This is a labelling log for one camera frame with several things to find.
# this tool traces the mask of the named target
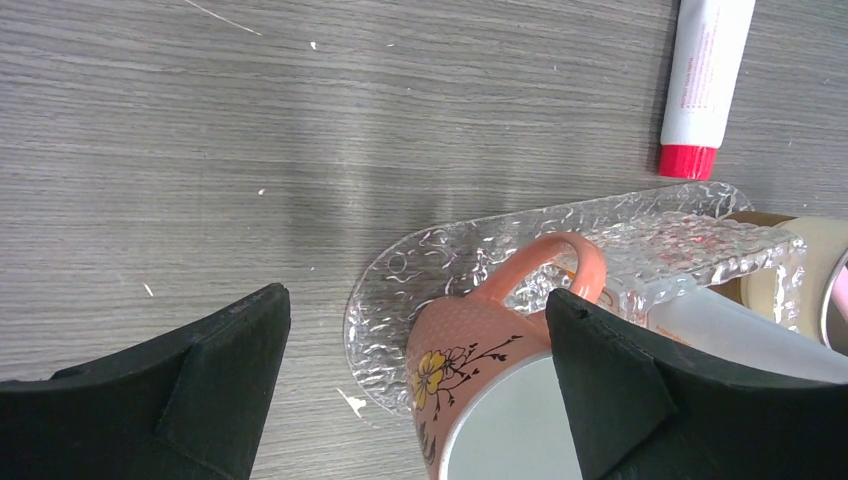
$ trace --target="yellow flower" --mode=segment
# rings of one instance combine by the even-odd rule
[[[418,371],[412,374],[412,395],[415,397],[415,408],[424,409],[427,395],[434,395],[439,389],[439,382],[445,375],[445,356],[442,352],[427,352],[418,362]]]

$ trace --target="coffee mug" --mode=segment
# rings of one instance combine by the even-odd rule
[[[578,234],[550,233],[514,253],[465,297],[434,300],[415,322],[406,349],[407,383],[431,479],[492,478],[480,468],[493,465],[492,455],[503,455],[486,445],[497,450],[511,440],[497,438],[497,428],[491,428],[495,424],[504,427],[512,422],[512,427],[521,430],[542,422],[561,429],[557,422],[565,422],[566,431],[552,431],[551,436],[559,441],[566,435],[570,441],[565,407],[550,362],[544,312],[524,316],[503,305],[521,280],[568,252],[569,247],[576,251],[578,262],[569,289],[594,303],[606,279],[601,251]],[[532,398],[536,388],[546,389],[539,394],[544,399]],[[509,405],[529,410],[527,415],[510,415],[492,422]],[[555,418],[544,418],[547,410],[552,410]],[[544,437],[538,431],[530,433],[534,441]],[[538,451],[532,446],[526,450],[527,455]],[[498,476],[509,475],[500,470]]]

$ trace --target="tabletop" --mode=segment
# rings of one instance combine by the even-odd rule
[[[677,183],[677,3],[0,0],[0,378],[281,281],[252,478],[423,479],[412,425],[343,397],[354,282],[428,226]],[[759,210],[844,216],[846,25],[841,0],[756,7],[713,179]]]

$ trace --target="white tube with red cap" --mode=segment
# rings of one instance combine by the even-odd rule
[[[660,137],[660,175],[710,178],[754,1],[681,0]]]

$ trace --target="scratch on table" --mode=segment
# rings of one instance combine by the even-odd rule
[[[259,33],[259,32],[257,32],[256,30],[253,30],[253,29],[247,28],[247,27],[245,27],[244,25],[240,25],[240,24],[238,24],[238,23],[236,23],[236,22],[234,22],[234,21],[232,21],[232,20],[227,20],[226,18],[224,18],[224,17],[222,17],[222,16],[218,15],[217,13],[213,12],[212,10],[207,10],[207,9],[205,9],[205,8],[201,7],[200,5],[198,5],[198,4],[194,3],[194,2],[192,2],[191,0],[183,0],[183,1],[184,1],[184,2],[186,2],[187,4],[191,5],[192,7],[197,8],[197,9],[198,9],[198,10],[200,10],[201,12],[206,13],[207,15],[211,15],[211,16],[213,16],[213,17],[217,18],[218,20],[221,20],[221,21],[223,21],[223,22],[227,22],[227,23],[229,23],[230,25],[232,25],[232,26],[234,26],[234,27],[238,27],[238,28],[240,28],[240,29],[242,29],[242,30],[246,30],[246,31],[248,31],[248,32],[250,32],[250,33],[253,33],[253,34],[255,34],[255,35],[259,35],[260,37],[262,36],[262,34],[261,34],[261,33]]]
[[[341,395],[347,404],[350,405],[350,408],[353,409],[353,413],[355,413],[357,417],[362,418],[362,414],[359,413],[359,409],[365,406],[365,400],[356,397],[348,397],[340,388],[337,388],[336,391],[339,392],[339,395]]]

